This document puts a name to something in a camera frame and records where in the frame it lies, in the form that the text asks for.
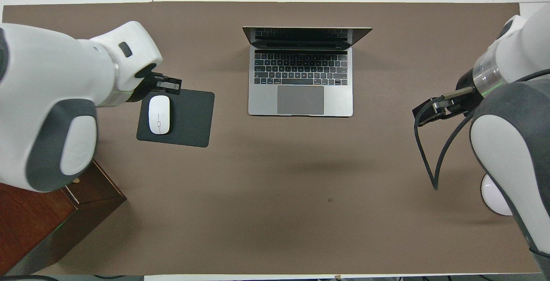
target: laptop keyboard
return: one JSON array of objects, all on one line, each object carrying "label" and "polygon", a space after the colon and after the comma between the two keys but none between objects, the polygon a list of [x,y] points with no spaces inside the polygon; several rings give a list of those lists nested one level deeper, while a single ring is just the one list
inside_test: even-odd
[{"label": "laptop keyboard", "polygon": [[348,52],[255,50],[256,85],[348,85]]}]

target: brown desk mat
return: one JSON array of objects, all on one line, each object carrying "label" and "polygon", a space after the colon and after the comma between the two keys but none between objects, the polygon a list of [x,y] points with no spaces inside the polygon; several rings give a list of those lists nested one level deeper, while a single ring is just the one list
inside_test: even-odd
[{"label": "brown desk mat", "polygon": [[[130,20],[184,89],[216,94],[208,148],[136,140],[139,103],[99,109],[96,159],[128,197],[41,273],[535,272],[514,220],[489,211],[462,132],[433,191],[411,109],[454,89],[517,4],[125,3],[6,6],[4,21],[90,38]],[[242,26],[369,26],[351,118],[247,114]],[[460,118],[421,137],[433,164]]]}]

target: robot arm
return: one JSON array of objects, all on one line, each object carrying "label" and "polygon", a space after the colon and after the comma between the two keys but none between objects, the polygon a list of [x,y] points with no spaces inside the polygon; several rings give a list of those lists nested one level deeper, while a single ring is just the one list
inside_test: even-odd
[{"label": "robot arm", "polygon": [[527,20],[517,15],[510,19],[473,69],[460,78],[457,91],[429,99],[413,110],[420,126],[461,113],[472,119],[474,153],[507,201],[548,280],[549,52],[550,3]]},{"label": "robot arm", "polygon": [[97,144],[96,107],[179,93],[137,22],[90,40],[0,24],[0,182],[47,192],[78,177]]}]

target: wooden cabinet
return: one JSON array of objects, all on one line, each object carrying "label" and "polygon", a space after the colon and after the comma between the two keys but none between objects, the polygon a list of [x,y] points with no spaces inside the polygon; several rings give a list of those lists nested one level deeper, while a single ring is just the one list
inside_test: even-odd
[{"label": "wooden cabinet", "polygon": [[95,161],[79,180],[50,193],[0,183],[0,275],[54,264],[126,200]]}]

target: open laptop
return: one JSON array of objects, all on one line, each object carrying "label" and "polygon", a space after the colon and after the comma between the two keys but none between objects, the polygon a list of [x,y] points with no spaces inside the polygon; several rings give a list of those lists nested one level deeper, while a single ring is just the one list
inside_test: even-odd
[{"label": "open laptop", "polygon": [[243,27],[251,115],[351,116],[351,46],[372,28]]}]

